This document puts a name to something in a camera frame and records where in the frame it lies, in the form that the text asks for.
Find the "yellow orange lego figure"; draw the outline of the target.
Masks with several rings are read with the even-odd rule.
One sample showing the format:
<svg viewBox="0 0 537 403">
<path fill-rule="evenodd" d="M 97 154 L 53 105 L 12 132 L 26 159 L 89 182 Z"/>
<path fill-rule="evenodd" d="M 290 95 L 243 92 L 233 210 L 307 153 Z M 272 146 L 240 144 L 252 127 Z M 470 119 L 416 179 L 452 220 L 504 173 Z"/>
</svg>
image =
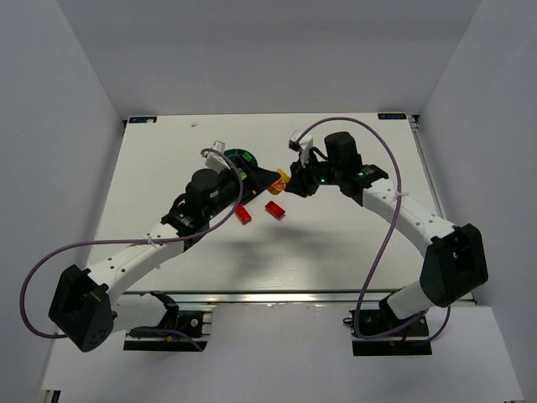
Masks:
<svg viewBox="0 0 537 403">
<path fill-rule="evenodd" d="M 282 169 L 277 169 L 276 172 L 279 174 L 279 178 L 267 189 L 275 196 L 283 192 L 290 181 L 290 177 Z"/>
</svg>

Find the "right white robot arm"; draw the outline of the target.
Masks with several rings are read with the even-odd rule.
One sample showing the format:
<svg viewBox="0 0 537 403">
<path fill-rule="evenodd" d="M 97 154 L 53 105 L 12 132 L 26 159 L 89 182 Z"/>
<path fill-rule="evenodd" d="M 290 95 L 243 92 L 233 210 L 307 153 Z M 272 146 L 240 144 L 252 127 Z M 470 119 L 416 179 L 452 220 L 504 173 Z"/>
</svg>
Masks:
<svg viewBox="0 0 537 403">
<path fill-rule="evenodd" d="M 326 136 L 325 146 L 327 156 L 316 158 L 313 138 L 293 133 L 289 147 L 299 158 L 290 166 L 285 190 L 308 197 L 320 186 L 337 186 L 344 196 L 393 224 L 417 248 L 424 259 L 419 279 L 379 304 L 393 324 L 433 306 L 448 307 L 487 282 L 482 235 L 476 227 L 457 226 L 398 191 L 385 171 L 362 162 L 348 132 Z"/>
</svg>

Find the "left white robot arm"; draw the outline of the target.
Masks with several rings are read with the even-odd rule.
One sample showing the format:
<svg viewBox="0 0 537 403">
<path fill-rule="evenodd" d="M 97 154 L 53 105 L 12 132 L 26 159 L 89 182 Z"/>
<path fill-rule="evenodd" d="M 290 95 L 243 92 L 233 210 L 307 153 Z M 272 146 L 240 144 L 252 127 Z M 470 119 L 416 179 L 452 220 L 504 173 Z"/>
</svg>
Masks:
<svg viewBox="0 0 537 403">
<path fill-rule="evenodd" d="M 72 265 L 60 276 L 49 317 L 84 353 L 122 330 L 146 337 L 186 336 L 189 320 L 162 291 L 127 294 L 138 280 L 198 243 L 210 221 L 235 203 L 246 204 L 279 180 L 279 173 L 244 158 L 236 170 L 196 171 L 170 210 L 140 244 L 85 269 Z"/>
</svg>

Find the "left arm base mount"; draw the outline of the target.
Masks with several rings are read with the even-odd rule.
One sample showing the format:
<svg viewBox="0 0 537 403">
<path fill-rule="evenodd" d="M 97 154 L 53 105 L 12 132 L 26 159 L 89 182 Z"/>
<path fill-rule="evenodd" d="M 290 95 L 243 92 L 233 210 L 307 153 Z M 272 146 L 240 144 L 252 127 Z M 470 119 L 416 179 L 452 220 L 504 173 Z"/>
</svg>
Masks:
<svg viewBox="0 0 537 403">
<path fill-rule="evenodd" d="M 201 353 L 211 335 L 209 309 L 179 309 L 175 317 L 150 330 L 133 329 L 124 338 L 123 350 L 132 352 Z"/>
</svg>

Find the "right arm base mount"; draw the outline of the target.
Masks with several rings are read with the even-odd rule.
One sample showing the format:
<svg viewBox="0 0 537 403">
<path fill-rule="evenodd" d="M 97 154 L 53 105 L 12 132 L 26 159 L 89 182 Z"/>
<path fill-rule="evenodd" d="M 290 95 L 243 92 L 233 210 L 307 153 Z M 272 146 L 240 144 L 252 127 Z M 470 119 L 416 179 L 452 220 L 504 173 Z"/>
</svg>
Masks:
<svg viewBox="0 0 537 403">
<path fill-rule="evenodd" d="M 354 357 L 410 357 L 431 356 L 432 354 L 429 327 L 424 318 L 388 336 L 365 339 L 356 334 L 354 317 L 355 311 L 350 310 L 347 317 L 342 319 L 343 325 L 347 326 L 351 332 Z M 379 309 L 360 311 L 358 324 L 364 337 L 387 332 L 394 327 Z"/>
</svg>

